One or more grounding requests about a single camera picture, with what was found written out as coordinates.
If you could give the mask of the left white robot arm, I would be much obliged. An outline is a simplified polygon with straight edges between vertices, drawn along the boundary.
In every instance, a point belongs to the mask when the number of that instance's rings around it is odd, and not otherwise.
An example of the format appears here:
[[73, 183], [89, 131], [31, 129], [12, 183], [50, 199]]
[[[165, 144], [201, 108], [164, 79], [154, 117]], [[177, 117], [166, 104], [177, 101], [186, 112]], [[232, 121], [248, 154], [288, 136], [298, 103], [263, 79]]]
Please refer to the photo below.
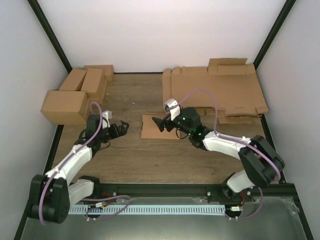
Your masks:
[[56, 167], [32, 178], [27, 202], [29, 218], [42, 224], [61, 224], [78, 202], [100, 201], [102, 189], [97, 177], [82, 176], [75, 183], [72, 180], [103, 144], [127, 134], [130, 127], [127, 122], [110, 123], [110, 119], [110, 111], [91, 114], [68, 155]]

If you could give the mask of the brown cardboard box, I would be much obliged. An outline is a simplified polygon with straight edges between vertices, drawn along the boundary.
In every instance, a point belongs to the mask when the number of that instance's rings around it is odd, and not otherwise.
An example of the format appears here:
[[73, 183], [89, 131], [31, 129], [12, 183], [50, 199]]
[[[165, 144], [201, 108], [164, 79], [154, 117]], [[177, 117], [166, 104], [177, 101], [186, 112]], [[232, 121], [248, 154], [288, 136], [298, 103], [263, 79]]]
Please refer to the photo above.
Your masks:
[[179, 140], [175, 130], [170, 132], [164, 130], [160, 132], [158, 126], [153, 121], [152, 117], [163, 119], [166, 117], [165, 113], [145, 113], [142, 115], [142, 139], [161, 139], [161, 140]]

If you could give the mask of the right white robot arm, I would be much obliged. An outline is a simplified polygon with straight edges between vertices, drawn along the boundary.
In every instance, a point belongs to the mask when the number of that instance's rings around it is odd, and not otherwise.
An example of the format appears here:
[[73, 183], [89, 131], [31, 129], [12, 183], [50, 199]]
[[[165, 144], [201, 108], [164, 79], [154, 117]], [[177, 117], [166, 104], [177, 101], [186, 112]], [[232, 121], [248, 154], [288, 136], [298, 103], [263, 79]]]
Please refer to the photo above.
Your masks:
[[236, 200], [245, 189], [266, 188], [281, 178], [285, 162], [261, 135], [247, 138], [218, 133], [203, 125], [193, 107], [176, 107], [163, 119], [153, 117], [152, 121], [160, 132], [175, 129], [184, 133], [197, 149], [222, 153], [241, 161], [243, 170], [231, 174], [221, 184], [223, 198], [229, 202]]

